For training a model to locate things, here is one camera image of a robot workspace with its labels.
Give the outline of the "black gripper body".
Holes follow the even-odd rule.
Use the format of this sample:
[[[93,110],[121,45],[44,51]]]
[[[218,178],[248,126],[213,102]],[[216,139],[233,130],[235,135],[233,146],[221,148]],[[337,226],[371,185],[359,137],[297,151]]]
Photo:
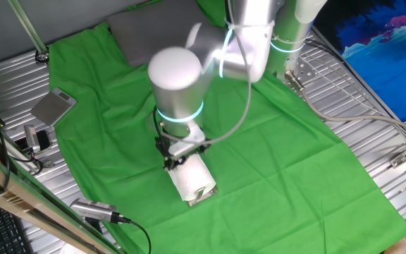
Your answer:
[[[176,161],[176,167],[184,164],[191,155],[204,153],[199,152],[199,146],[182,142],[172,144],[167,152],[168,155],[166,157],[174,159]]]

